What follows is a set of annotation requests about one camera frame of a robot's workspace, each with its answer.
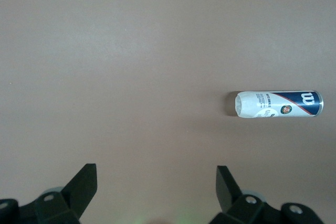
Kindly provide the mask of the white and navy tennis ball can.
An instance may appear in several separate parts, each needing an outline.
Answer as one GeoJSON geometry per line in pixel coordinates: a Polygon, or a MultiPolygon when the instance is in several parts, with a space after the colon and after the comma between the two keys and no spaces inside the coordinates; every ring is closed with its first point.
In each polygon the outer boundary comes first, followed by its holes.
{"type": "Polygon", "coordinates": [[[319,92],[243,91],[235,98],[235,111],[240,118],[315,117],[324,107],[319,92]]]}

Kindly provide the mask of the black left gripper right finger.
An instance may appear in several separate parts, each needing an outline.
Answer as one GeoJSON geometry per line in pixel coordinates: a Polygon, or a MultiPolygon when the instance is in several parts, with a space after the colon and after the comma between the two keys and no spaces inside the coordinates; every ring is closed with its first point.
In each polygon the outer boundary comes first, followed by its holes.
{"type": "Polygon", "coordinates": [[[209,224],[322,224],[305,205],[289,202],[277,210],[258,196],[244,194],[227,166],[217,166],[216,196],[222,211],[209,224]]]}

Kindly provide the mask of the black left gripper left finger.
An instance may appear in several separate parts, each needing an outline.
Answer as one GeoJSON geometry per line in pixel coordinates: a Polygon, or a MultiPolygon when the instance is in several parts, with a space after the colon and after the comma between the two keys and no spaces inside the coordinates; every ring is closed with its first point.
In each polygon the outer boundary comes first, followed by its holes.
{"type": "Polygon", "coordinates": [[[97,188],[97,166],[86,164],[65,187],[50,189],[29,204],[0,199],[0,224],[81,224],[97,188]]]}

